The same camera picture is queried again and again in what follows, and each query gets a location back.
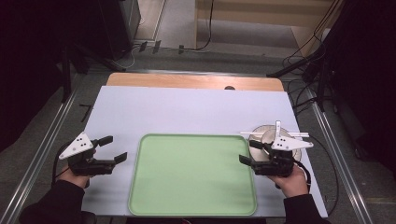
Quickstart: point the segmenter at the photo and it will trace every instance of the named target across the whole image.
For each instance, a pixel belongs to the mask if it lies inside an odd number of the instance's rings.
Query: light green tray
[[[148,134],[134,168],[129,209],[136,216],[249,216],[256,193],[248,143],[239,135]]]

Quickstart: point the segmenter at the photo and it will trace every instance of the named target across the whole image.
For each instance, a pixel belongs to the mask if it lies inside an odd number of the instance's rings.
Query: hand
[[[87,175],[74,175],[67,165],[62,169],[62,172],[63,171],[64,173],[62,173],[58,179],[68,181],[72,184],[79,186],[82,189],[85,188],[88,180],[90,179],[90,177]]]
[[[268,175],[280,188],[286,197],[294,197],[308,193],[308,186],[306,185],[305,173],[297,165],[294,164],[293,171],[288,177]]]

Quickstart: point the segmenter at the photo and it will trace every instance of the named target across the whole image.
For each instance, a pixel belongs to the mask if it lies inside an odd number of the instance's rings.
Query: black sleeve
[[[287,224],[329,224],[323,219],[311,194],[287,198],[283,201]]]
[[[84,189],[58,180],[38,202],[26,207],[20,215],[21,224],[70,224],[81,222]]]

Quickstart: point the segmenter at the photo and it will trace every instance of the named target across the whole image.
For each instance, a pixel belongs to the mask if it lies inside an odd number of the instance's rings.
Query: human arm
[[[290,176],[268,176],[273,180],[287,197],[284,200],[286,212],[286,224],[327,224],[329,221],[323,219],[315,205],[314,199],[308,193],[305,174],[302,169],[293,166]]]
[[[76,176],[64,168],[64,173],[46,195],[22,211],[20,223],[80,223],[83,188],[88,180],[88,176]]]

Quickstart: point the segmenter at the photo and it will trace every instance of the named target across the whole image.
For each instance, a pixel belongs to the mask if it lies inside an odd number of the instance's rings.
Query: white table surface
[[[112,175],[91,179],[82,209],[97,216],[133,216],[128,200],[134,161],[139,141],[147,133],[239,134],[264,124],[275,124],[276,120],[281,120],[282,128],[287,131],[299,132],[289,97],[281,91],[104,86],[85,132],[91,140],[114,137],[113,143],[96,149],[97,160],[110,160],[123,152],[128,152],[128,159],[118,164]],[[320,214],[326,217],[305,149],[302,153],[302,163],[312,176],[311,194]],[[254,184],[258,206],[253,216],[284,217],[281,190],[261,175],[254,175]]]

